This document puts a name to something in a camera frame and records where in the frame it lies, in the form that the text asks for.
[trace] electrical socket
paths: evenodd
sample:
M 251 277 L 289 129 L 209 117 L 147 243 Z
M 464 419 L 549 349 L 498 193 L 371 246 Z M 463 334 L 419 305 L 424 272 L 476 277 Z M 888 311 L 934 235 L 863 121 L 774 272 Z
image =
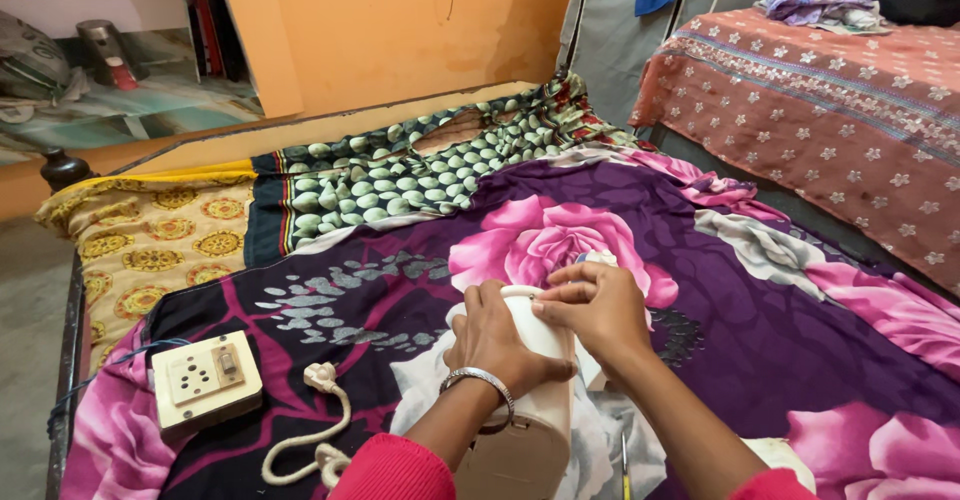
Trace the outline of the electrical socket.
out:
M 260 406 L 263 383 L 242 331 L 159 352 L 151 362 L 164 440 Z

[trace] sack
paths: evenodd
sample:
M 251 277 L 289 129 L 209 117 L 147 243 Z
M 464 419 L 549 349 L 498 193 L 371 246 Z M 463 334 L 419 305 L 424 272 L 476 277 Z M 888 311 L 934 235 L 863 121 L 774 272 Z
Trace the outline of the sack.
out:
M 0 11 L 0 97 L 55 101 L 71 77 L 64 52 L 53 39 Z

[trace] green polka dot fabric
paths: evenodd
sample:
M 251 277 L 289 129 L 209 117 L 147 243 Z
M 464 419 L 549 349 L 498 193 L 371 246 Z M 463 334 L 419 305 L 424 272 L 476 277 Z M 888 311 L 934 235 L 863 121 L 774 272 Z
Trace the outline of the green polka dot fabric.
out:
M 423 155 L 418 140 L 473 110 L 480 133 Z M 246 264 L 277 260 L 345 225 L 422 211 L 470 207 L 477 179 L 582 142 L 634 145 L 593 114 L 583 81 L 570 74 L 517 95 L 450 108 L 339 141 L 295 145 L 252 158 L 257 178 Z

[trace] blue wire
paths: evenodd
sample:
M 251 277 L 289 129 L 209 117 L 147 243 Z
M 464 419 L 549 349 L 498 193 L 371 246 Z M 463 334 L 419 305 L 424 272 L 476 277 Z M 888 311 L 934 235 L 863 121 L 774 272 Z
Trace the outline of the blue wire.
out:
M 136 350 L 133 350 L 132 352 L 130 352 L 130 353 L 128 353 L 128 354 L 125 354 L 125 355 L 122 356 L 120 359 L 117 359 L 117 360 L 113 361 L 113 362 L 111 363 L 111 365 L 122 364 L 122 363 L 128 362 L 129 360 L 134 359 L 134 357 L 137 356 L 139 353 L 141 353 L 141 352 L 146 352 L 147 350 L 149 350 L 149 349 L 151 349 L 151 348 L 156 348 L 156 347 L 159 347 L 159 346 L 161 346 L 161 345 L 176 345 L 176 346 L 178 346 L 178 347 L 186 347 L 187 345 L 190 345 L 190 344 L 191 344 L 191 342 L 190 342 L 189 340 L 187 340 L 187 339 L 185 339 L 185 338 L 179 338 L 179 337 L 175 337 L 175 338 L 163 338 L 163 339 L 161 339 L 161 340 L 155 340 L 155 341 L 151 342 L 150 344 L 144 344 L 143 346 L 140 346 L 140 347 L 137 348 Z M 53 431 L 54 431 L 54 420 L 57 419 L 57 416 L 58 416 L 58 415 L 60 414 L 60 412 L 66 407 L 66 402 L 69 401 L 73 396 L 76 396 L 78 391 L 80 391 L 80 390 L 82 390 L 83 388 L 86 388 L 87 386 L 89 386 L 89 385 L 90 385 L 90 382 L 93 382 L 93 379 L 96 378 L 96 377 L 97 377 L 97 373 L 95 372 L 95 373 L 93 373 L 93 376 L 91 376 L 91 377 L 87 378 L 86 380 L 78 383 L 78 384 L 75 385 L 72 389 L 70 389 L 69 391 L 67 391 L 67 392 L 66 392 L 66 395 L 64 395 L 64 396 L 60 397 L 59 399 L 57 399 L 56 403 L 54 404 L 54 408 L 52 408 L 52 409 L 50 410 L 50 417 L 47 419 L 47 438 L 48 438 L 48 439 L 50 439 L 51 441 L 54 440 L 54 432 L 53 432 Z

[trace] purple bedsheet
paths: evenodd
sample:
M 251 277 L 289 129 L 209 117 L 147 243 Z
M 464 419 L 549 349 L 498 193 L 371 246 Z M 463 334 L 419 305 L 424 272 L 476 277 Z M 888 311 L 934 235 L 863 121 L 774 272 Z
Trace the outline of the purple bedsheet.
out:
M 108 365 L 80 405 L 77 434 L 88 440 L 71 450 L 61 497 L 323 497 L 317 474 L 283 488 L 259 476 L 272 445 L 340 419 L 335 397 L 304 384 L 306 366 L 339 364 L 354 416 L 331 444 L 351 455 L 390 428 L 401 397 L 390 364 L 431 347 L 466 285 L 537 283 L 602 246 L 650 296 L 660 357 L 739 436 L 790 439 L 820 497 L 960 494 L 960 313 L 950 303 L 847 258 L 752 200 L 751 184 L 668 157 L 587 146 L 479 183 L 469 210 L 344 229 L 165 296 L 145 339 L 246 330 L 263 408 L 182 449 L 159 446 L 142 359 Z M 131 334 L 121 346 L 141 343 Z M 312 453 L 291 449 L 273 470 L 299 469 Z M 648 497 L 683 497 L 666 475 Z

